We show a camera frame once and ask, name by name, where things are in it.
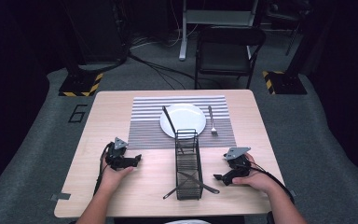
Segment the silver table knife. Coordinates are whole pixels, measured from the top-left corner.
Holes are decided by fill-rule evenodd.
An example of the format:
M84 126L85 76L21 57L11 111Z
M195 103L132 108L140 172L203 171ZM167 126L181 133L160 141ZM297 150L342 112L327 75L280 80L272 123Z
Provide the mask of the silver table knife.
M189 174L186 174L186 173L183 173L183 172L178 172L180 175L183 175L187 178L189 178L190 180L192 180L193 182L195 182L196 184L198 184L199 186L201 186L202 188L210 191L211 193L213 194L219 194L220 191L218 189L214 189L206 184L204 184L202 181L199 181L197 178L195 178L193 175L189 175Z

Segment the person's right hand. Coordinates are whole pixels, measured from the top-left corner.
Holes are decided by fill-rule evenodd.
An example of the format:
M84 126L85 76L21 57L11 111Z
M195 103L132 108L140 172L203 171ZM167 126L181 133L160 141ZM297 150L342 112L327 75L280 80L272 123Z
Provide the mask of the person's right hand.
M251 163L251 172L245 177L234 177L232 183L235 185L249 185L270 196L279 186L270 177L260 172L254 158L249 153L245 153L245 157Z

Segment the black-handled utensil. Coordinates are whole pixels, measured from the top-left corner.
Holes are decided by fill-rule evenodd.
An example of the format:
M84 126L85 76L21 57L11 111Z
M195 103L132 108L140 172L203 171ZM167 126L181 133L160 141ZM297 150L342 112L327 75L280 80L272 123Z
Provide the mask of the black-handled utensil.
M172 123L171 117L170 117L169 112L168 112L168 110L167 110L165 105L162 106L162 110L163 110L163 112L164 112L164 114L165 114L165 116L166 116L166 118L167 118L167 120L170 123L170 126L172 128L172 133L174 134L174 139L175 139L175 146L176 146L176 148L178 150L181 151L182 154L184 154L183 148L182 148L182 146L181 146L181 144L179 142L179 139L178 139L177 132L176 132L176 130L174 128L174 125Z

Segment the grey striped placemat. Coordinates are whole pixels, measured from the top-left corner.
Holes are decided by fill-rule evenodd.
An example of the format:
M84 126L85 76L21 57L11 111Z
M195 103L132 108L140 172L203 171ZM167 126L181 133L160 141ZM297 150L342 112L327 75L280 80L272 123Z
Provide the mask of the grey striped placemat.
M162 106L191 104L197 106L206 117L206 126L199 134L200 147L235 147L236 140L224 95L190 95L164 97L135 97L131 111L129 133L130 149L167 149L174 146L174 138L162 131L159 120ZM215 129L211 133L208 105L212 107Z

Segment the black folding chair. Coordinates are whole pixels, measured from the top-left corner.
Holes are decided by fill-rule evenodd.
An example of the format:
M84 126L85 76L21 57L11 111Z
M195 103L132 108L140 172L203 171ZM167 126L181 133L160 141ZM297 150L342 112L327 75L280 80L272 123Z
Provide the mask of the black folding chair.
M194 89L200 87L199 74L248 77L250 87L258 52L267 35L254 26L211 25L200 31L196 47Z

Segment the person's white clothing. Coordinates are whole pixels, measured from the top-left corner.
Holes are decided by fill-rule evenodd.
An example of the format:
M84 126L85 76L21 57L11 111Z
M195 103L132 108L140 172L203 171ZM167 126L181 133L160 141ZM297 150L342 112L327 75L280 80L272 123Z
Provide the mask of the person's white clothing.
M201 219L184 219L184 220L170 221L164 224L211 224L211 223Z

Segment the person's left hand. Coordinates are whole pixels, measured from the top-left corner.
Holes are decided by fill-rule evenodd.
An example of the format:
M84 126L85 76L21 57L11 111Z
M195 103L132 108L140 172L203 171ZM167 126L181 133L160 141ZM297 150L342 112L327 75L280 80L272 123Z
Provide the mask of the person's left hand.
M121 180L133 171L133 168L127 167L119 171L115 171L110 167L107 167L103 171L102 182L100 184L100 189L105 191L115 191L119 186Z

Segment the grey floor tape strip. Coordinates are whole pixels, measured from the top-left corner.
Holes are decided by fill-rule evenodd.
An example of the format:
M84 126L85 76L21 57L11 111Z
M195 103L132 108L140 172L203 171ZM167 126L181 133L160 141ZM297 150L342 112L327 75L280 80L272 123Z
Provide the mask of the grey floor tape strip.
M70 199L70 194L69 193L55 193L52 194L49 198L51 201L53 202L57 202L58 200L69 200Z

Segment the silver fork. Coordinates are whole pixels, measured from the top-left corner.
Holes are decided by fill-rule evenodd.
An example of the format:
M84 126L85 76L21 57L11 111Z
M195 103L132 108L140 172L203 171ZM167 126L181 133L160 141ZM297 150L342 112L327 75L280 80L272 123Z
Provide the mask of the silver fork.
M211 133L212 133L212 135L217 136L218 131L215 129L215 126L214 126L213 110L210 105L208 105L208 111L209 111L210 121L211 121Z

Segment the white metal table frame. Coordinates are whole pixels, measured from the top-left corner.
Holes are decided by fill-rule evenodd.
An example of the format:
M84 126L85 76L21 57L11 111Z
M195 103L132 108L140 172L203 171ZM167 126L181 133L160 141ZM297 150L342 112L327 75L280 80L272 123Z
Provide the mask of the white metal table frame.
M186 59L187 50L187 26L189 24L212 24L212 25L252 25L259 0L251 0L250 10L207 10L188 9L187 0L183 0L182 6L182 30L181 48L178 59Z

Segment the silver spoon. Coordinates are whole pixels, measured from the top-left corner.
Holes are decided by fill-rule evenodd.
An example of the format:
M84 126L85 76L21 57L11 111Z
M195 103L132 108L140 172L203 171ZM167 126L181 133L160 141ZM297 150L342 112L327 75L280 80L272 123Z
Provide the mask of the silver spoon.
M166 200L171 195L176 193L178 200L199 200L200 193L197 187L191 187L190 182L193 182L195 178L193 176L187 177L183 182L177 185L174 189L165 194L162 199Z

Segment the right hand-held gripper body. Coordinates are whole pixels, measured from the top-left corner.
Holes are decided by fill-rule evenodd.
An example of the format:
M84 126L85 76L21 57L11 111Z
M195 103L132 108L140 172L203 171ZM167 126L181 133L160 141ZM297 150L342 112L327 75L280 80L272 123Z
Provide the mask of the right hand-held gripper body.
M231 170L225 174L227 178L245 177L250 174L251 163L245 157L249 147L231 147L224 155Z

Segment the white plate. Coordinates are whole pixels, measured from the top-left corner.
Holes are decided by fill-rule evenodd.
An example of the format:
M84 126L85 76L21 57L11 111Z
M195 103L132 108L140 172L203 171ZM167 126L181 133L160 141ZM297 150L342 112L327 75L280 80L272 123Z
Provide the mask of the white plate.
M206 126L204 113L195 105L174 104L166 106L179 139L188 139L201 134ZM172 128L164 113L160 115L160 127L174 138Z

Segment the black stand with striped base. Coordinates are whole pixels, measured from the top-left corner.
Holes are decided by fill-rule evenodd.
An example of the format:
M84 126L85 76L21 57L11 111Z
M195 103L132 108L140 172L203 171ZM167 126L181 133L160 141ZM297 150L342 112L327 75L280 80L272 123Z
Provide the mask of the black stand with striped base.
M269 81L273 94L306 94L298 75L313 53L321 48L324 31L334 14L334 0L313 0L313 10L305 19L303 37L284 72L267 71L264 79Z
M60 96L91 96L93 95L103 76L101 70L85 70L79 66L76 58L75 46L77 41L74 24L67 11L64 0L58 0L60 14L56 29L57 51L63 63L67 76L59 88Z

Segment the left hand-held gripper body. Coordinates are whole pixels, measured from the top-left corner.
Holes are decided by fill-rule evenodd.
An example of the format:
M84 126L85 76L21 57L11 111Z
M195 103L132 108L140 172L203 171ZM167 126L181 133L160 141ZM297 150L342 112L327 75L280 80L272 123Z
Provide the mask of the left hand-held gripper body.
M105 147L105 162L114 170L124 169L127 162L134 161L132 158L125 158L127 143L116 137L114 142L110 142Z

